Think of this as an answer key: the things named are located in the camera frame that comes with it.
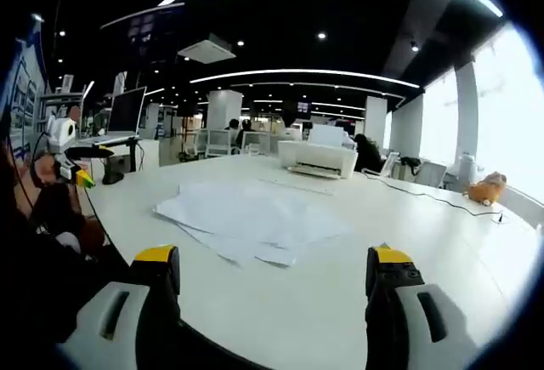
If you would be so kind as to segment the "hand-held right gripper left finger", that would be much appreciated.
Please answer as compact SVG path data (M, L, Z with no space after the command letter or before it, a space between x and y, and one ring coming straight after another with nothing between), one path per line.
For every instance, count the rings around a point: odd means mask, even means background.
M172 369L178 362L179 249L147 248L128 282L110 282L78 312L59 346L75 369Z

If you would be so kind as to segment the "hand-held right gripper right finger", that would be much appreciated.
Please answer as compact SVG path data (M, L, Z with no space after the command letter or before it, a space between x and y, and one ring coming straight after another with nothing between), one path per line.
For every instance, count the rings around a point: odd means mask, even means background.
M463 369L477 355L460 308L400 250L368 248L365 295L368 369Z

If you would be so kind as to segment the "person's left hand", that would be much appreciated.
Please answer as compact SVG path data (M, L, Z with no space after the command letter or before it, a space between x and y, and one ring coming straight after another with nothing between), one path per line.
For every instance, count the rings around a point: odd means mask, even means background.
M50 154L44 154L34 162L35 175L41 186L51 185L57 182L58 177L55 170L55 158Z

